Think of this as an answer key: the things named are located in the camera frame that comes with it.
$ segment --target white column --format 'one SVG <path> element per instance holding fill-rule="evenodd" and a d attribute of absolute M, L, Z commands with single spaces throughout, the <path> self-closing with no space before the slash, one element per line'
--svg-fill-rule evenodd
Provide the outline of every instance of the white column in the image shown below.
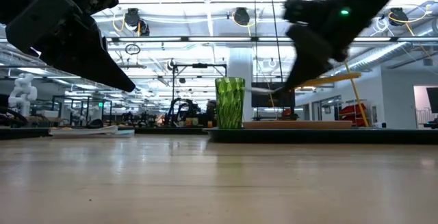
<path fill-rule="evenodd" d="M 228 60 L 228 77 L 241 77 L 245 79 L 245 87 L 251 87 L 253 82 L 253 50 L 250 49 L 230 49 Z M 253 107 L 251 104 L 251 93 L 245 92 L 243 121 L 252 121 Z"/>

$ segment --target ductwork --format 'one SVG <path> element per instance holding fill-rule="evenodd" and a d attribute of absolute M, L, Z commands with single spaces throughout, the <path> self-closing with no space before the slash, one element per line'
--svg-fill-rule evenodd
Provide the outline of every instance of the ductwork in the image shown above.
<path fill-rule="evenodd" d="M 415 29 L 416 36 L 438 36 L 438 30 L 434 32 L 433 26 L 435 18 L 423 25 L 420 25 Z M 388 60 L 392 60 L 398 56 L 405 54 L 405 51 L 410 51 L 414 48 L 411 42 L 399 42 L 394 45 L 389 45 L 387 47 L 379 47 L 371 49 L 351 60 L 348 61 L 348 65 L 352 71 L 361 71 L 364 69 L 370 69 L 374 66 L 382 64 Z M 334 74 L 345 73 L 345 66 L 340 66 L 332 70 Z"/>

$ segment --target wooden floor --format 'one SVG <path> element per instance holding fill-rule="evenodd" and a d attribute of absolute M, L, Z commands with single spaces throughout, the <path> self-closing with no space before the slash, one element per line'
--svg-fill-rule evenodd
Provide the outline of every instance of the wooden floor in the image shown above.
<path fill-rule="evenodd" d="M 438 147 L 0 142 L 0 223 L 438 223 Z"/>

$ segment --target black mat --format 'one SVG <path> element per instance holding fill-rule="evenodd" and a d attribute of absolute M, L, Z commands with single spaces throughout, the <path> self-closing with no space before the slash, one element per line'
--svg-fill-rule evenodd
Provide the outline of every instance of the black mat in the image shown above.
<path fill-rule="evenodd" d="M 39 138 L 49 135 L 49 128 L 1 128 L 0 140 Z"/>
<path fill-rule="evenodd" d="M 438 144 L 438 130 L 420 129 L 204 129 L 212 142 Z"/>
<path fill-rule="evenodd" d="M 132 127 L 119 127 L 118 129 L 133 129 Z M 143 127 L 143 128 L 135 128 L 136 134 L 178 134 L 178 135 L 206 135 L 207 132 L 203 131 L 203 128 L 173 128 L 173 127 Z"/>

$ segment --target green glass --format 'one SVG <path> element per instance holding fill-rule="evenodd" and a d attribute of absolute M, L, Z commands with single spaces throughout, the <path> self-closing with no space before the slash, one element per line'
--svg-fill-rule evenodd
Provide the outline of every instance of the green glass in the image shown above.
<path fill-rule="evenodd" d="M 245 79 L 221 77 L 216 79 L 216 112 L 220 129 L 242 128 Z"/>

